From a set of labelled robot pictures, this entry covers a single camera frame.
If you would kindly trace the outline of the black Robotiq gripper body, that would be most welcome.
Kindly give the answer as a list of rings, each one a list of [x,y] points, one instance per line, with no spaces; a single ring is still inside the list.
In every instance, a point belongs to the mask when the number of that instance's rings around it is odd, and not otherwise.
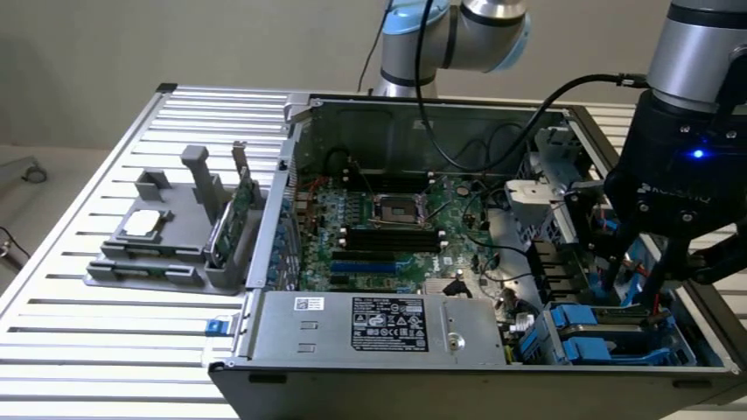
[[[746,217],[746,107],[715,116],[639,97],[604,193],[638,232],[688,239]]]

